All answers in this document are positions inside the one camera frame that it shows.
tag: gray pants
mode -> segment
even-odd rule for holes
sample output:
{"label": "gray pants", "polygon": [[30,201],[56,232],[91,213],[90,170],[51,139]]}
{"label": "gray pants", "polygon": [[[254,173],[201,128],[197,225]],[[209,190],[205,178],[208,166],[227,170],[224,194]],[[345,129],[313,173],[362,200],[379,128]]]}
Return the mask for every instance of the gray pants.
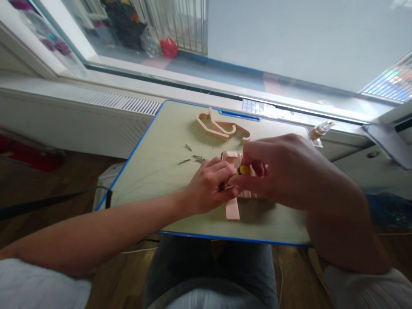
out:
{"label": "gray pants", "polygon": [[146,279],[144,308],[176,285],[196,277],[230,280],[268,308],[278,308],[271,245],[227,241],[217,261],[209,239],[165,235]]}

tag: white radiator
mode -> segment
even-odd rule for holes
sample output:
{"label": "white radiator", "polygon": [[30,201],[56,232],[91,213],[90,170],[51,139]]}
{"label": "white radiator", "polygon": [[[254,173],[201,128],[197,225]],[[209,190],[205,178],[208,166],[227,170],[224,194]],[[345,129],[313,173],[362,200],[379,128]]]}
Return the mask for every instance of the white radiator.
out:
{"label": "white radiator", "polygon": [[0,126],[60,149],[128,158],[160,102],[0,73]]}

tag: laser-cut wood part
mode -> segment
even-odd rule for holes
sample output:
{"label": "laser-cut wood part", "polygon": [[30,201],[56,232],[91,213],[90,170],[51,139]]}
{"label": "laser-cut wood part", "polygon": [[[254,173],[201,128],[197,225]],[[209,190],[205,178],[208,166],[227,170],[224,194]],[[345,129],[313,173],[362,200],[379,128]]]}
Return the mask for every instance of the laser-cut wood part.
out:
{"label": "laser-cut wood part", "polygon": [[[210,126],[212,129],[209,129],[202,119],[210,120]],[[246,130],[245,128],[239,126],[234,122],[226,122],[226,121],[217,121],[213,118],[212,108],[209,107],[209,113],[200,113],[196,115],[196,120],[202,127],[203,131],[206,135],[211,137],[217,138],[221,141],[227,141],[229,138],[233,137],[236,133],[236,130],[240,130],[245,136],[242,138],[241,143],[245,144],[246,142],[250,141],[252,138],[252,133]],[[222,126],[231,127],[231,131],[226,131]]]}
{"label": "laser-cut wood part", "polygon": [[[224,151],[222,152],[222,160],[227,161],[230,165],[232,165],[235,169],[240,166],[242,162],[243,154],[237,153],[236,151]],[[252,176],[255,176],[255,172],[252,168]],[[224,188],[228,187],[228,183],[225,182]],[[240,198],[258,198],[257,194],[252,193],[250,191],[243,191],[241,194],[238,195]],[[226,203],[226,219],[231,221],[240,220],[239,215],[239,207],[237,204],[237,198],[230,200]]]}

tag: glass pane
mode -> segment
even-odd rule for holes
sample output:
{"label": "glass pane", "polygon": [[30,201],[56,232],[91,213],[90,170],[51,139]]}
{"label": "glass pane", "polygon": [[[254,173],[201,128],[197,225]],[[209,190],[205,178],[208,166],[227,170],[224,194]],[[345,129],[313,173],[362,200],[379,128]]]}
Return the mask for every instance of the glass pane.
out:
{"label": "glass pane", "polygon": [[[411,95],[409,0],[55,1],[76,21],[100,66],[115,59],[137,75],[203,90],[275,94],[373,116]],[[49,0],[33,2],[44,5],[60,31],[71,30]],[[110,67],[125,70],[124,62]]]}

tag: wooden board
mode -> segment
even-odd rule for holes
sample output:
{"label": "wooden board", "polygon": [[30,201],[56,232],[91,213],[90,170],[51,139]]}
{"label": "wooden board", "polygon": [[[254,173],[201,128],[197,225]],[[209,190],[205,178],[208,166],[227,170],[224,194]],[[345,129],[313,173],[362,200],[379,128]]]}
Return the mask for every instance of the wooden board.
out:
{"label": "wooden board", "polygon": [[[220,157],[224,150],[242,152],[242,134],[227,142],[204,134],[196,115],[205,106],[166,101],[145,137],[113,185],[112,206],[146,200],[185,187],[200,164],[192,155]],[[309,141],[305,127],[270,119],[252,121],[220,115],[216,120],[236,122],[253,134],[253,140],[295,133]],[[182,160],[192,160],[179,165]],[[209,235],[213,238],[253,239],[272,243],[307,244],[304,212],[264,200],[239,200],[240,221],[228,222],[224,205],[202,215],[175,222],[164,231]]]}

